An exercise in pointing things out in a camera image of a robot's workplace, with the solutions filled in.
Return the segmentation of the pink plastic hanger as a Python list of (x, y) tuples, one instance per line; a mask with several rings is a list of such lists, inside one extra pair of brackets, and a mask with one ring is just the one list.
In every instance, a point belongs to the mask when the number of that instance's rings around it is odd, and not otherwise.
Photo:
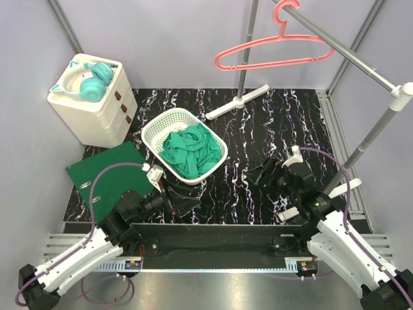
[[(314, 34), (293, 33), (289, 30), (288, 21), (282, 16), (281, 11), (286, 8), (299, 9), (300, 6), (300, 1), (280, 1), (272, 12), (272, 20), (278, 26), (278, 33), (253, 39), (220, 52), (214, 60), (216, 68), (222, 71), (257, 70), (324, 61), (331, 57), (335, 50), (321, 37)], [(247, 50), (273, 52), (274, 55), (267, 55), (260, 61), (230, 64), (229, 58)]]

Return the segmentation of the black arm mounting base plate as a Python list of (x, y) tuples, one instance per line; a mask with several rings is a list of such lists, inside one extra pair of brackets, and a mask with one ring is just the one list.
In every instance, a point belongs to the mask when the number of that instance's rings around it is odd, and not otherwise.
[(122, 253), (143, 255), (143, 268), (211, 270), (275, 269), (285, 258), (312, 259), (296, 239), (296, 225), (195, 225), (137, 223), (139, 239)]

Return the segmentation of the green tank top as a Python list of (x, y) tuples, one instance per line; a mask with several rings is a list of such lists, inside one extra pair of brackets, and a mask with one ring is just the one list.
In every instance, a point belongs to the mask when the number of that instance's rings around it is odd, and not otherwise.
[(180, 177), (188, 180), (208, 173), (222, 158), (218, 142), (201, 123), (170, 132), (159, 155)]

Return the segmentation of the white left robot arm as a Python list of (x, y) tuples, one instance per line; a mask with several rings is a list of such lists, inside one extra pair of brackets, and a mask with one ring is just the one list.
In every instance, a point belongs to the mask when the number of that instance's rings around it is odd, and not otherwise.
[(42, 265), (20, 268), (16, 304), (29, 309), (53, 309), (71, 286), (103, 262), (121, 255), (141, 254), (144, 247), (134, 224), (156, 211), (183, 217), (201, 203), (189, 192), (171, 185), (144, 196), (137, 191), (122, 193), (112, 210), (82, 240)]

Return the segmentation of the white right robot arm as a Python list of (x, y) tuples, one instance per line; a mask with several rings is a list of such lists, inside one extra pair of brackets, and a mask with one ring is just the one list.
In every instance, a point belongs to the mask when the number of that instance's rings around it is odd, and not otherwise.
[(318, 190), (303, 160), (268, 158), (247, 173), (258, 187), (289, 197), (305, 220), (294, 231), (298, 255), (324, 261), (357, 294), (363, 309), (412, 309), (412, 272), (398, 270), (351, 226), (331, 198)]

